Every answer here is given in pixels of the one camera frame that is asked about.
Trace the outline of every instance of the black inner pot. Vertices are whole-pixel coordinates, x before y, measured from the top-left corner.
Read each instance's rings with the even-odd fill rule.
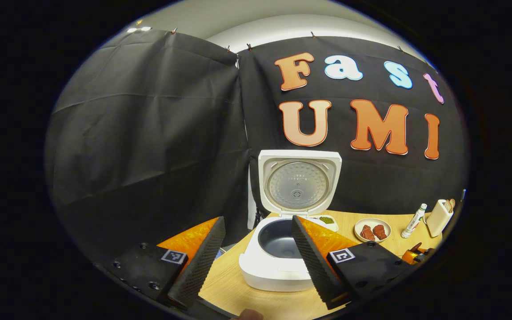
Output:
[[[260,247],[276,258],[301,259],[295,240],[291,235],[291,225],[291,219],[268,223],[258,235]]]

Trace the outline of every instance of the black fabric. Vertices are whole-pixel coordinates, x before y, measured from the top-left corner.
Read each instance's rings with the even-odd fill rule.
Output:
[[[61,221],[91,260],[217,216],[223,245],[248,233],[235,63],[192,36],[124,32],[70,79],[50,119],[45,173]]]
[[[275,61],[308,52],[311,73],[300,75],[307,85],[282,91],[282,73]],[[363,73],[359,81],[332,79],[325,74],[325,58],[343,55],[354,59]],[[258,154],[265,149],[310,149],[339,152],[343,167],[339,184],[329,209],[377,214],[414,213],[421,203],[431,211],[437,199],[459,200],[469,163],[466,126],[455,97],[445,80],[424,61],[397,48],[367,40],[342,37],[296,38],[272,42],[244,50],[240,56],[242,105],[250,146],[250,178],[256,205],[265,210],[258,192]],[[411,89],[397,87],[390,81],[385,61],[403,65],[412,80]],[[440,104],[426,79],[429,73],[445,99]],[[356,137],[357,113],[350,107],[355,99],[372,101],[382,118],[391,104],[408,109],[406,144],[408,154],[354,150],[350,142]],[[283,115],[278,106],[287,101],[303,104],[300,129],[304,134],[315,130],[315,118],[309,101],[329,100],[328,134],[315,147],[292,144],[283,132]],[[428,124],[424,115],[431,113],[440,120],[437,160],[425,158]]]

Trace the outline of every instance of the finger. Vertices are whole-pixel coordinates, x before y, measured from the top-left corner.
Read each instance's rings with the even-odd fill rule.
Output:
[[[244,309],[240,316],[236,318],[236,320],[264,320],[264,315],[260,314],[256,310],[252,310],[249,308]]]

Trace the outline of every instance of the green food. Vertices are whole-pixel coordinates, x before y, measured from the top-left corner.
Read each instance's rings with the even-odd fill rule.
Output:
[[[331,219],[330,217],[320,217],[319,220],[329,224],[329,223],[335,223],[335,221],[333,221],[333,219]]]

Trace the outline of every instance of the light wood tabletop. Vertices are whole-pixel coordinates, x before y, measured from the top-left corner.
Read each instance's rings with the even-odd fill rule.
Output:
[[[406,250],[417,243],[421,248],[436,248],[441,235],[432,238],[424,223],[414,230],[408,239],[403,239],[400,233],[406,227],[414,212],[408,215],[370,215],[365,213],[350,213],[339,211],[324,211],[321,215],[331,215],[339,225],[337,233],[357,243],[361,241],[354,234],[354,225],[361,219],[374,217],[386,221],[392,232],[380,245],[395,255],[402,257]],[[270,213],[268,217],[278,216]],[[302,292],[269,292],[254,289],[244,281],[238,265],[238,258],[246,251],[254,230],[229,249],[213,263],[199,296],[211,304],[230,312],[240,314],[245,308],[254,309],[264,315],[264,320],[312,320],[335,312],[344,306],[327,310],[315,288]]]

